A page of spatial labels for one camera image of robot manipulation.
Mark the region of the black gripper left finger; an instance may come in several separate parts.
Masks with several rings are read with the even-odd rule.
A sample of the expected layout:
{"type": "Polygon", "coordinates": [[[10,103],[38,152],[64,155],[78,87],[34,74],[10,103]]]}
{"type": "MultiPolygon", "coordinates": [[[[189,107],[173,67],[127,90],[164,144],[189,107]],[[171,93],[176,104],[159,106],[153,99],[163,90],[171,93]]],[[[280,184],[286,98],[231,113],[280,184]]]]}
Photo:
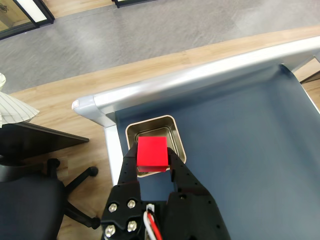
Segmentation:
{"type": "Polygon", "coordinates": [[[134,143],[123,157],[118,182],[112,187],[101,217],[102,240],[143,240],[146,210],[137,177],[137,150],[134,143]]]}

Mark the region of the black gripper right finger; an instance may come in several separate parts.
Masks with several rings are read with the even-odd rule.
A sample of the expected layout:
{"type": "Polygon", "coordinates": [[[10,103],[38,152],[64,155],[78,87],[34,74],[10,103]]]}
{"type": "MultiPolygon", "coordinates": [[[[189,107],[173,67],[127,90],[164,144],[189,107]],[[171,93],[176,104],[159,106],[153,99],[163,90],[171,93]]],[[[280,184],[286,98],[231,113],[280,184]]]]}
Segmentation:
{"type": "Polygon", "coordinates": [[[229,240],[215,199],[171,148],[167,152],[174,191],[163,214],[164,239],[229,240]]]}

